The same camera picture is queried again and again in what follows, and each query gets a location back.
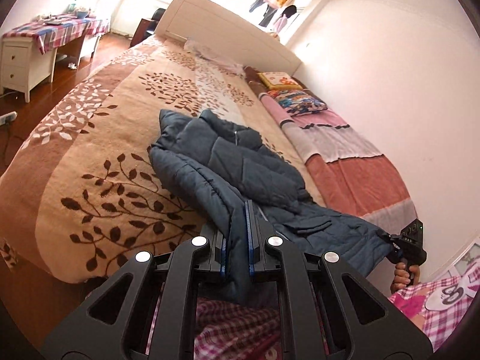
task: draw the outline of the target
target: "finger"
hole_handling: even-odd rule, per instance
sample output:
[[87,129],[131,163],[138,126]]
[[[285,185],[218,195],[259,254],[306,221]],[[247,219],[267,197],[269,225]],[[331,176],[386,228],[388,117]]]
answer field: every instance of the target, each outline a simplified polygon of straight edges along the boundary
[[410,279],[406,277],[401,277],[401,276],[395,276],[393,279],[394,283],[399,283],[399,284],[410,284]]
[[395,283],[395,284],[392,284],[391,290],[392,292],[396,292],[398,290],[403,290],[404,288],[407,288],[405,284]]
[[409,278],[410,275],[407,271],[403,269],[395,269],[395,276],[400,276],[401,278]]

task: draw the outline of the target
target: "black office chair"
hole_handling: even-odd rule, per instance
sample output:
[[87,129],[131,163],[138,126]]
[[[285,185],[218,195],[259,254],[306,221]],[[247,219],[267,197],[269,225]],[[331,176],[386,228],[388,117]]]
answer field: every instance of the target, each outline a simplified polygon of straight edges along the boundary
[[153,14],[152,16],[152,23],[150,23],[150,25],[148,26],[148,28],[146,29],[145,31],[145,34],[143,34],[143,39],[142,41],[144,41],[146,38],[152,36],[155,32],[155,28],[157,28],[158,26],[158,22],[160,21],[160,19],[162,18],[163,14],[165,13],[165,9],[163,8],[159,8],[155,11],[155,13]]

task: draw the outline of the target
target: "colorful pillow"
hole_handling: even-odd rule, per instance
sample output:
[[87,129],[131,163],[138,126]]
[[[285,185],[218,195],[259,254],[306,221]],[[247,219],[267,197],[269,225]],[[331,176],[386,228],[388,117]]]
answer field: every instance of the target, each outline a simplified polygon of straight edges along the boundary
[[302,86],[297,81],[291,78],[287,73],[268,72],[258,73],[258,77],[266,85],[270,91],[289,91],[302,90]]
[[304,91],[268,91],[277,103],[291,116],[318,114],[327,104]]

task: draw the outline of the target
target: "wooden floor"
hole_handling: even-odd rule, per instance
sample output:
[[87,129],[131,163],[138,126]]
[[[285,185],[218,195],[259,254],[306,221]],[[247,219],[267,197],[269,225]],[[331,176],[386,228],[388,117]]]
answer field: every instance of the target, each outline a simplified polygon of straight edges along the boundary
[[[66,60],[58,62],[53,83],[35,87],[31,91],[30,103],[25,103],[23,94],[18,98],[17,95],[9,95],[0,99],[0,115],[18,112],[17,119],[10,126],[0,126],[0,175],[39,121],[93,69],[110,61],[129,45],[128,39],[107,34],[100,41],[95,57],[84,58],[77,70],[68,69]],[[0,299],[16,325],[36,347],[40,347],[52,328],[94,287],[94,283],[63,283],[25,260],[20,261],[12,274],[0,261]]]
[[40,120],[91,71],[110,61],[129,46],[130,41],[127,38],[106,34],[100,40],[95,57],[83,58],[77,70],[68,69],[68,63],[71,62],[68,59],[57,62],[53,83],[37,85],[30,92],[30,103],[25,103],[23,93],[18,92],[0,98],[0,115],[11,111],[18,113],[17,119],[10,126],[0,126],[0,176]]

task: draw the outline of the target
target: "white leaf print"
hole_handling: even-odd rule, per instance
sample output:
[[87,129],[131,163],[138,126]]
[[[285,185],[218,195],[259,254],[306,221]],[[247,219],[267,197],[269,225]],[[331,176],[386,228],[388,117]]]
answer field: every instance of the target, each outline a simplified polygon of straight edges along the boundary
[[71,135],[70,135],[70,134],[67,134],[66,132],[61,132],[61,133],[60,133],[60,136],[61,136],[63,139],[71,140]]

